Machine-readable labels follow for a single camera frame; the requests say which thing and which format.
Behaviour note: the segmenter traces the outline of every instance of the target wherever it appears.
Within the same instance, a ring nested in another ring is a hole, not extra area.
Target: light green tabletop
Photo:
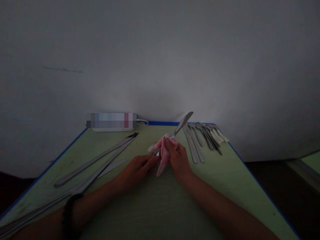
[[[320,174],[320,151],[301,158],[301,161]]]
[[[85,193],[91,192],[114,178],[136,155],[146,155],[150,145],[175,126],[138,126],[140,134],[114,160],[128,159],[124,164],[97,179]],[[54,182],[93,159],[131,132],[94,132],[86,130],[55,164],[3,217],[0,225],[39,207],[85,180],[112,154],[100,159],[61,188]],[[280,239],[298,239],[263,189],[228,143],[221,144],[223,156],[201,147],[205,163],[194,164],[183,131],[176,139],[187,148],[190,166],[195,174],[229,199],[256,216]],[[54,205],[34,220],[57,210],[67,199]],[[137,188],[107,204],[83,230],[82,239],[223,239],[215,223],[175,181],[168,165],[160,177],[151,176]]]

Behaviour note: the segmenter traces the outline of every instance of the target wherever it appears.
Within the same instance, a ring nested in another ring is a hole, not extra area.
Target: person's left hand
[[[123,193],[138,185],[147,175],[152,173],[152,168],[157,165],[158,156],[136,156],[112,181],[118,193]]]

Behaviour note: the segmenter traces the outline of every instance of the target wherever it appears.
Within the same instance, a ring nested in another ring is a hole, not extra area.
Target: hand
[[[138,185],[146,176],[152,174],[157,165],[158,156],[136,156],[112,181],[118,193],[123,193]]]
[[[173,174],[176,180],[180,184],[183,184],[185,180],[193,175],[193,172],[189,165],[186,148],[179,143],[177,150],[175,150],[174,146],[169,140],[165,140],[164,144],[170,152],[170,163]]]

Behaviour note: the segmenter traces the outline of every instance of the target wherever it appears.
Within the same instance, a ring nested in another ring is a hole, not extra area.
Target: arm
[[[231,239],[278,239],[258,219],[223,196],[191,170],[184,146],[177,150],[165,142],[170,151],[170,163],[177,181],[195,198],[201,208]]]
[[[100,209],[117,195],[128,191],[150,175],[158,162],[151,155],[135,157],[113,180],[78,199],[73,205],[72,225],[80,231]],[[13,235],[12,239],[62,239],[63,208],[33,222]]]

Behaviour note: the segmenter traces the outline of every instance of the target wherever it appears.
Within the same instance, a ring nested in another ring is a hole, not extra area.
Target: wrist
[[[107,182],[105,185],[103,185],[104,192],[110,197],[114,198],[121,194],[121,189],[119,188],[119,185],[117,184],[117,181],[115,179],[112,179],[111,181]]]
[[[192,180],[196,177],[196,175],[193,172],[190,172],[188,174],[184,174],[179,177],[178,182],[184,187],[188,187],[188,185],[192,182]]]

